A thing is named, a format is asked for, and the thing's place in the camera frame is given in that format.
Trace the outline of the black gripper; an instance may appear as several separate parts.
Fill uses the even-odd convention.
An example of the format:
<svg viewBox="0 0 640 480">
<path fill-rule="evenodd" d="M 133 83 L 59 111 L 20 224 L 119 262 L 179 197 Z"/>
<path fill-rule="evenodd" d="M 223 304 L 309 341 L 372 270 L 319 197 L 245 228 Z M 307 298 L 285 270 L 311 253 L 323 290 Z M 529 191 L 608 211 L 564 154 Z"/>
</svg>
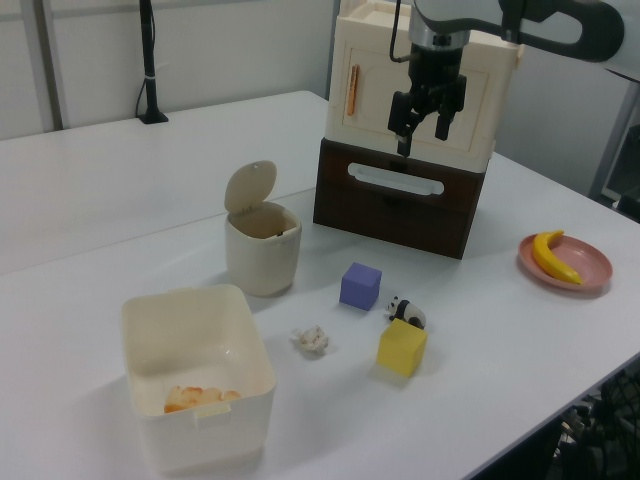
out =
<svg viewBox="0 0 640 480">
<path fill-rule="evenodd" d="M 410 93 L 393 94 L 388 129 L 395 134 L 397 153 L 408 157 L 420 117 L 438 112 L 435 137 L 447 140 L 455 115 L 464 109 L 467 78 L 460 74 L 462 48 L 411 48 Z"/>
</svg>

